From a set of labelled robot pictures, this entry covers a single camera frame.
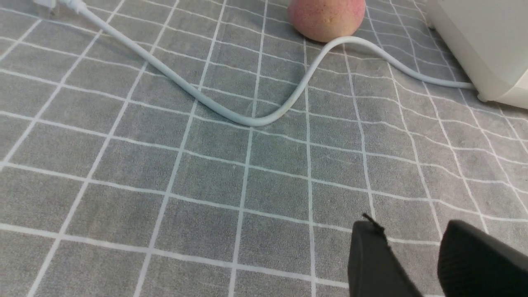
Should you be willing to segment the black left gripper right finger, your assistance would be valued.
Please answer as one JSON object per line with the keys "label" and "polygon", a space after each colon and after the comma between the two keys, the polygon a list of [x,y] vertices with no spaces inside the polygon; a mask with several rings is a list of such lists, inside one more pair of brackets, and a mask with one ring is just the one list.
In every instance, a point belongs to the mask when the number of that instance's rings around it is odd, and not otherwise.
{"label": "black left gripper right finger", "polygon": [[441,240],[438,280],[447,297],[526,297],[528,258],[462,220]]}

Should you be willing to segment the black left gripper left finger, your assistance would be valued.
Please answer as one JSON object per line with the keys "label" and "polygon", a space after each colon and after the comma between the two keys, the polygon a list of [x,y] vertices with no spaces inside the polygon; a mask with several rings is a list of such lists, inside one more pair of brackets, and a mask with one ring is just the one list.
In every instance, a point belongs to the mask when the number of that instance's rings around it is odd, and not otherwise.
{"label": "black left gripper left finger", "polygon": [[351,297],[420,297],[422,294],[394,255],[385,229],[368,214],[356,221],[348,261]]}

